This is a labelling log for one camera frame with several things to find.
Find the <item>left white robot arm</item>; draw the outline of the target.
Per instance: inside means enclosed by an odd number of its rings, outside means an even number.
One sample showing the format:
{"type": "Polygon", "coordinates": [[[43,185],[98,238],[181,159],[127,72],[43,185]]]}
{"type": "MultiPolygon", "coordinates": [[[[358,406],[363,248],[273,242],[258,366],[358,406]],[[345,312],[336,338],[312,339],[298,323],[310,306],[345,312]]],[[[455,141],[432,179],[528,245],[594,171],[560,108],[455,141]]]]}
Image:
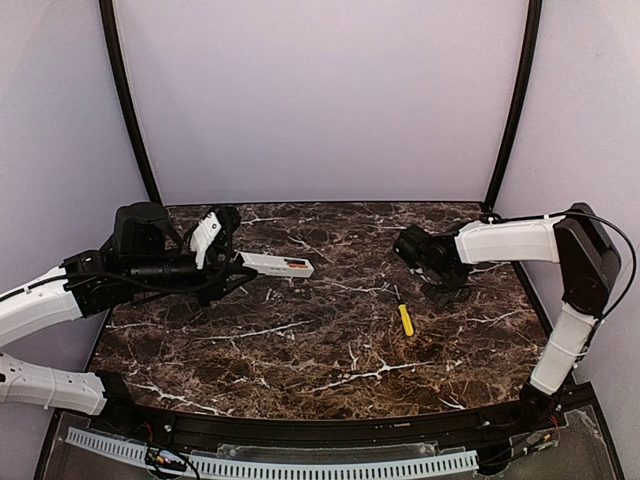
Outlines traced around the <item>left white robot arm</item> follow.
{"type": "MultiPolygon", "coordinates": [[[[65,259],[38,279],[1,297],[1,343],[8,345],[50,326],[86,319],[137,296],[147,301],[193,295],[202,306],[254,279],[236,262],[233,234],[240,214],[211,208],[186,234],[157,203],[120,207],[98,250],[65,259]]],[[[1,356],[1,400],[107,417],[134,405],[122,378],[110,372],[69,372],[1,356]]]]}

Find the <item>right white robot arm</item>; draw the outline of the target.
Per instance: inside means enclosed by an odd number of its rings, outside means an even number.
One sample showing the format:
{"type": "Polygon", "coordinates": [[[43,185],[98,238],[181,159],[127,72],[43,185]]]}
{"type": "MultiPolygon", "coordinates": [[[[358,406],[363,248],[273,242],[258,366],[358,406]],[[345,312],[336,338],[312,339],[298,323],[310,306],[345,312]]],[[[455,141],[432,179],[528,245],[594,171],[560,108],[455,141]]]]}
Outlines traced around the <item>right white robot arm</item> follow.
{"type": "Polygon", "coordinates": [[[587,354],[597,329],[617,307],[610,299],[621,255],[609,236],[620,229],[586,203],[516,218],[487,214],[441,233],[410,225],[393,251],[424,282],[424,295],[445,305],[466,287],[474,265],[546,262],[561,270],[561,310],[526,387],[551,397],[587,354]]]}

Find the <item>white remote control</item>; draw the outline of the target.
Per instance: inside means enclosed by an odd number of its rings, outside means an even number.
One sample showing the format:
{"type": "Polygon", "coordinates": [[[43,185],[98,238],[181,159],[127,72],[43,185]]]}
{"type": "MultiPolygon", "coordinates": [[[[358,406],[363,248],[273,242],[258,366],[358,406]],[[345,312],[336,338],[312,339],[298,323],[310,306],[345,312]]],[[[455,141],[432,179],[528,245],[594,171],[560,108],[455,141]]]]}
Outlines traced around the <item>white remote control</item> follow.
{"type": "Polygon", "coordinates": [[[259,275],[285,278],[310,278],[315,269],[307,259],[281,257],[265,254],[240,252],[244,258],[244,267],[255,269],[259,275]],[[285,259],[301,259],[306,261],[308,271],[293,270],[287,267],[285,259]]]}

